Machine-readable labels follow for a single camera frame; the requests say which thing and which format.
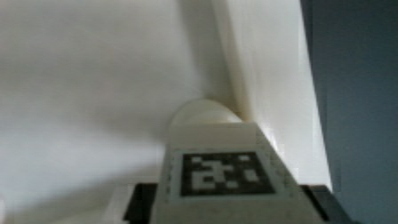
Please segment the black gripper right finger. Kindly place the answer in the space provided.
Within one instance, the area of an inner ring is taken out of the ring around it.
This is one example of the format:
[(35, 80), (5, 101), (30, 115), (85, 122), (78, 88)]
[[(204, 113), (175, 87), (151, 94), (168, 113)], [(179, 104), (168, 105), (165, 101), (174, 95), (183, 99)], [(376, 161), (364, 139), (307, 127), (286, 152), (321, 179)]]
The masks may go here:
[(302, 185), (300, 188), (325, 224), (358, 224), (344, 212), (326, 186)]

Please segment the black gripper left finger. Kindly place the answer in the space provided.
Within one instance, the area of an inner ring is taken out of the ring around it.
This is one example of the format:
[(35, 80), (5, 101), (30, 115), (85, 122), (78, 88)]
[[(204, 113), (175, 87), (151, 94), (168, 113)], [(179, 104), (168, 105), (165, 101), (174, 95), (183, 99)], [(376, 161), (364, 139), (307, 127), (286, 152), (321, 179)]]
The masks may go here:
[(138, 183), (135, 185), (122, 215), (122, 221), (127, 224), (149, 224), (156, 186), (156, 183)]

